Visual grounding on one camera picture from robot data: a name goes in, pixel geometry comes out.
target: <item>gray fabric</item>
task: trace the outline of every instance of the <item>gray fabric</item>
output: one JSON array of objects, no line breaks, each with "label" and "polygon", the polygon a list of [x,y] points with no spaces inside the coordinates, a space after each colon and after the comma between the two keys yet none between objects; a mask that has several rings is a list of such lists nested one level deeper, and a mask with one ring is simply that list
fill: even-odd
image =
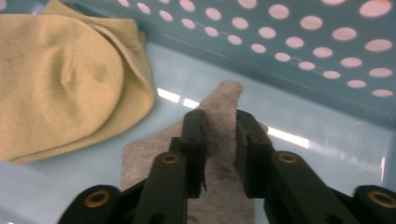
[{"label": "gray fabric", "polygon": [[[209,158],[205,167],[207,191],[189,200],[189,224],[252,224],[254,201],[247,199],[233,168],[236,151],[236,105],[242,86],[226,81],[206,97],[197,109],[206,113],[205,140]],[[169,149],[172,137],[180,137],[182,121],[123,151],[121,189],[146,178],[154,157]]]}]

